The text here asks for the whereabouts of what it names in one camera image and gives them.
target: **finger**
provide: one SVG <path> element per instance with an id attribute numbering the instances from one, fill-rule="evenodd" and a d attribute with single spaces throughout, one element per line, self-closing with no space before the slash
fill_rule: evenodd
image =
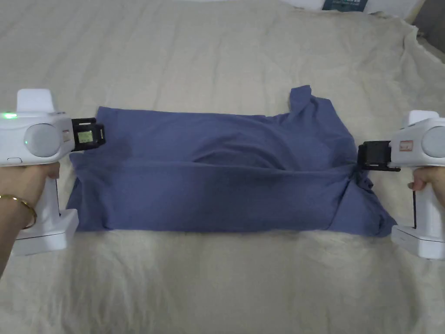
<path id="1" fill-rule="evenodd" d="M 408 186 L 412 191 L 421 191 L 425 188 L 426 182 L 422 181 L 420 178 L 414 176 L 414 182 L 410 183 Z"/>
<path id="2" fill-rule="evenodd" d="M 432 182 L 437 172 L 437 167 L 423 167 L 414 171 L 414 181 L 419 179 L 425 183 Z"/>
<path id="3" fill-rule="evenodd" d="M 44 165 L 46 175 L 51 179 L 58 179 L 60 173 L 60 163 L 50 163 Z"/>

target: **wrist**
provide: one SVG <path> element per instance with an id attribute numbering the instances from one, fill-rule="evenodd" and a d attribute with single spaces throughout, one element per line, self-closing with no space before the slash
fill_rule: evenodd
<path id="1" fill-rule="evenodd" d="M 19 232 L 33 219 L 31 212 L 20 202 L 10 199 L 0 199 L 0 219 L 2 225 L 16 229 Z"/>

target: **gripper handle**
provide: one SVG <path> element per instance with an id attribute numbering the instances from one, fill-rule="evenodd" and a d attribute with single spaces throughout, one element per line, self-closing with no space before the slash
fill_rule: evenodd
<path id="1" fill-rule="evenodd" d="M 444 239 L 445 208 L 439 203 L 431 184 L 415 193 L 416 232 L 420 236 Z"/>
<path id="2" fill-rule="evenodd" d="M 36 225 L 45 223 L 45 229 L 51 229 L 59 221 L 59 199 L 56 180 L 46 178 L 42 196 L 36 205 Z"/>

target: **hand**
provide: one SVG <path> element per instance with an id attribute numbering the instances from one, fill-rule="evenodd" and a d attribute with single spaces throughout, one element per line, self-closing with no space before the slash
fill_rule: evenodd
<path id="1" fill-rule="evenodd" d="M 20 197 L 35 208 L 42 195 L 46 177 L 57 179 L 59 169 L 59 163 L 0 167 L 0 195 Z"/>
<path id="2" fill-rule="evenodd" d="M 414 182 L 408 187 L 413 191 L 423 190 L 430 183 L 437 200 L 445 207 L 445 167 L 424 167 L 414 171 Z"/>

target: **label sticker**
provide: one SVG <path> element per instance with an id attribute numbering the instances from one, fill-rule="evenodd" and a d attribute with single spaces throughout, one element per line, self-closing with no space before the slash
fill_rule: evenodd
<path id="1" fill-rule="evenodd" d="M 69 140 L 70 140 L 69 130 L 63 130 L 62 137 L 63 137 L 64 143 L 69 142 Z"/>
<path id="2" fill-rule="evenodd" d="M 400 152 L 411 152 L 413 150 L 413 141 L 404 140 L 400 142 L 399 151 Z"/>

